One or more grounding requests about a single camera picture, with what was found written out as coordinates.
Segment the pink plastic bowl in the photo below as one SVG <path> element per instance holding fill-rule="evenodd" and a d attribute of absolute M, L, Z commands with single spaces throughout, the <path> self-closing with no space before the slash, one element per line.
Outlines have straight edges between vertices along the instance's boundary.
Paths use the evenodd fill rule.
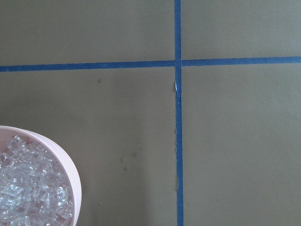
<path fill-rule="evenodd" d="M 81 187 L 81 181 L 80 181 L 78 170 L 74 162 L 72 161 L 71 157 L 56 142 L 52 141 L 51 139 L 41 134 L 25 129 L 1 125 L 0 150 L 2 152 L 7 149 L 7 142 L 15 135 L 22 136 L 28 141 L 37 141 L 43 144 L 43 146 L 45 146 L 60 162 L 61 167 L 64 169 L 65 174 L 70 182 L 70 186 L 72 188 L 74 216 L 72 217 L 69 225 L 75 226 L 77 224 L 80 208 L 81 208 L 82 187 Z"/>

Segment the clear ice cube pile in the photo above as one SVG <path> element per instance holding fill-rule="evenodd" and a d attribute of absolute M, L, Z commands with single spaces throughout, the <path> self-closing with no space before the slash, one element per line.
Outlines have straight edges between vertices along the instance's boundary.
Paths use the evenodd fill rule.
<path fill-rule="evenodd" d="M 0 224 L 67 226 L 74 216 L 70 182 L 42 144 L 13 136 L 0 155 Z"/>

